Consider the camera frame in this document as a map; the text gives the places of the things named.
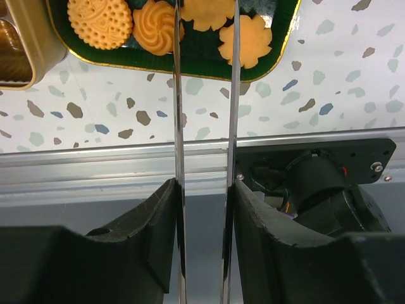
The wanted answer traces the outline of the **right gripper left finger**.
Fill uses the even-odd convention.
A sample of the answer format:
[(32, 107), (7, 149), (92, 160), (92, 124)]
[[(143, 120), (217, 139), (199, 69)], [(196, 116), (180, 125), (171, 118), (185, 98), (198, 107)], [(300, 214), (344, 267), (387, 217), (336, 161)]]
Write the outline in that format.
[(169, 292), (177, 182), (106, 225), (1, 228), (2, 303), (162, 303)]

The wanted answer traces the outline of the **silver metal tongs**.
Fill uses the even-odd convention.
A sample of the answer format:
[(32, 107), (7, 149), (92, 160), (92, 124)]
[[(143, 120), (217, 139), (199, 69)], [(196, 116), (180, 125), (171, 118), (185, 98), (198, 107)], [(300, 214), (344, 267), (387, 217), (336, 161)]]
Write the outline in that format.
[[(186, 224), (185, 224), (185, 155), (184, 155), (184, 127), (183, 102), (181, 79), (181, 52), (180, 52), (180, 5), (175, 1), (175, 26), (173, 45), (173, 102), (175, 124), (175, 192), (178, 195), (177, 207), (177, 246), (179, 252), (178, 272), (178, 302), (187, 303), (187, 255), (186, 255)], [(224, 226), (221, 251), (221, 294), (220, 303), (230, 302), (230, 281), (232, 261), (232, 233), (234, 217), (235, 196), (235, 150), (237, 147), (237, 124), (240, 92), (240, 12), (239, 2), (235, 2), (234, 14), (234, 42), (232, 58), (232, 78), (230, 90), (230, 119), (228, 149), (213, 149), (212, 144), (203, 142), (194, 143), (191, 157), (201, 156), (209, 163), (219, 156), (227, 157), (227, 188), (224, 213)]]

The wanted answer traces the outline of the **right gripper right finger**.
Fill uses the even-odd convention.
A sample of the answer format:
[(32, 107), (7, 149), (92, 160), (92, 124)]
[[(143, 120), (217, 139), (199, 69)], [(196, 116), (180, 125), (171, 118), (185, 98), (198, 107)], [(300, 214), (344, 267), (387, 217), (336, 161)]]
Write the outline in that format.
[(234, 227), (245, 303), (403, 303), (404, 236), (308, 229), (235, 183)]

